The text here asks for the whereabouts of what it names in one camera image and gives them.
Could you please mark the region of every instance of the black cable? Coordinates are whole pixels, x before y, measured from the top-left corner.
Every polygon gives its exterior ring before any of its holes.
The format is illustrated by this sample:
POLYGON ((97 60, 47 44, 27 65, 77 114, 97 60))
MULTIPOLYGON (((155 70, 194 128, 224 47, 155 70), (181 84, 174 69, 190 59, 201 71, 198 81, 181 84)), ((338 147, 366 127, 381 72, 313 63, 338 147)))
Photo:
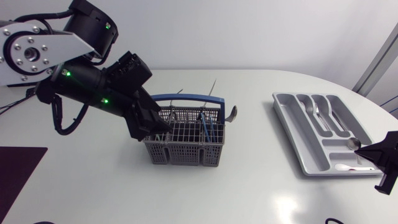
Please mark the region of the black cable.
POLYGON ((65 12, 58 12, 58 13, 41 13, 41 14, 31 14, 26 16, 21 16, 15 19, 15 22, 26 22, 31 20, 39 20, 39 19, 62 19, 68 16, 73 15, 73 10, 69 9, 65 12))
POLYGON ((108 47, 108 49, 107 49, 107 51, 105 52, 105 55, 104 55, 104 57, 101 59, 101 61, 99 61, 99 62, 91 62, 91 64, 94 65, 94 66, 104 64, 104 62, 105 62, 106 59, 108 58, 108 55, 109 55, 109 53, 110 53, 110 51, 111 51, 111 47, 112 47, 112 45, 110 45, 110 46, 108 47))
POLYGON ((339 220, 337 220, 335 218, 327 218, 326 221, 325 221, 325 224, 329 224, 329 221, 335 222, 337 224, 344 224, 342 221, 339 221, 339 220))
POLYGON ((6 105, 6 106, 0 107, 0 110, 3 110, 3 109, 4 109, 2 112, 0 112, 0 115, 4 114, 4 113, 5 113, 6 111, 8 111, 9 109, 11 109, 11 108, 17 106, 18 104, 20 104, 20 103, 24 102, 25 100, 28 100, 28 99, 30 99, 32 96, 34 96, 35 93, 31 93, 31 92, 30 92, 31 89, 28 89, 28 90, 27 90, 27 95, 26 95, 25 98, 23 98, 23 99, 21 99, 21 100, 17 100, 17 101, 15 101, 15 102, 13 102, 13 103, 9 103, 9 104, 6 105))
POLYGON ((88 109, 88 104, 84 104, 77 118, 73 119, 74 122, 69 127, 62 129, 62 99, 58 95, 55 95, 51 106, 55 130, 61 135, 72 133, 80 124, 88 109))
POLYGON ((50 24, 47 21, 45 21, 44 19, 38 19, 38 21, 45 25, 50 35, 54 34, 54 31, 52 30, 50 24))

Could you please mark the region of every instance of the spoon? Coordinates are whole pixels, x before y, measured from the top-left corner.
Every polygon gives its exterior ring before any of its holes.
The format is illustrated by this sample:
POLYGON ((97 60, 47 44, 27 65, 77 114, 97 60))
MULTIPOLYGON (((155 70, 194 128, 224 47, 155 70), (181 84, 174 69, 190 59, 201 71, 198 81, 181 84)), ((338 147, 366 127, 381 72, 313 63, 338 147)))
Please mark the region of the spoon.
POLYGON ((374 170, 373 167, 351 167, 346 164, 336 164, 335 169, 336 170, 374 170))
POLYGON ((237 114, 238 114, 238 108, 236 106, 234 106, 232 108, 231 114, 227 118, 225 118, 225 121, 228 121, 231 123, 235 119, 237 114))
MULTIPOLYGON (((347 146, 351 150, 354 150, 354 151, 358 150, 361 148, 361 141, 355 137, 349 138, 347 146)), ((355 154, 355 156, 356 156, 356 162, 359 165, 362 165, 361 158, 359 157, 359 155, 355 154)))

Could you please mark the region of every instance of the black mat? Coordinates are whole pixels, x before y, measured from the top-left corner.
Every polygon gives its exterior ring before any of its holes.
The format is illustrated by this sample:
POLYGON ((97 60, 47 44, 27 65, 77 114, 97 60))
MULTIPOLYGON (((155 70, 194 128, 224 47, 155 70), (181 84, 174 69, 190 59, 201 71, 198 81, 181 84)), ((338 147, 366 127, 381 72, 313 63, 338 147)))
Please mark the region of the black mat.
POLYGON ((45 152, 44 147, 0 147, 0 223, 45 152))

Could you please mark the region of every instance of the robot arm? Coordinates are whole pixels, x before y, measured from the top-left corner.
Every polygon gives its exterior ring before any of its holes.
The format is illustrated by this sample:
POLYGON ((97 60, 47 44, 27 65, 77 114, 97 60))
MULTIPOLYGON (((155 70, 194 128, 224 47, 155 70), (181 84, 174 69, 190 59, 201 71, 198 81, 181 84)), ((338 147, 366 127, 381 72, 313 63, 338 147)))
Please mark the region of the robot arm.
POLYGON ((102 70, 95 67, 107 58, 118 37, 116 24, 86 0, 73 0, 69 10, 59 14, 22 16, 15 21, 0 21, 0 85, 38 82, 38 99, 52 104, 58 133, 70 134, 88 106, 94 106, 126 119, 132 138, 170 129, 157 114, 160 107, 143 89, 152 76, 136 55, 125 53, 102 70), (63 31, 47 30, 24 23, 36 19, 71 16, 63 31), (82 102, 84 106, 67 129, 62 129, 62 101, 58 95, 82 102))

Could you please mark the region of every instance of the white wall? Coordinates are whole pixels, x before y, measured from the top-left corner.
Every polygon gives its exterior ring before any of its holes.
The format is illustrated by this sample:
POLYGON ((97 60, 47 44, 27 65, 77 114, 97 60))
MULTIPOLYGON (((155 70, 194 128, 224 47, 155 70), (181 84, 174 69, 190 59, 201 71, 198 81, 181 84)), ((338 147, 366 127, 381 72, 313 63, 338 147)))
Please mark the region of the white wall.
MULTIPOLYGON (((0 20, 64 11, 70 2, 1 0, 0 20)), ((398 21, 396 0, 90 2, 119 28, 106 65, 130 50, 150 68, 288 70, 347 88, 398 21)), ((65 23, 51 22, 57 29, 65 23)))

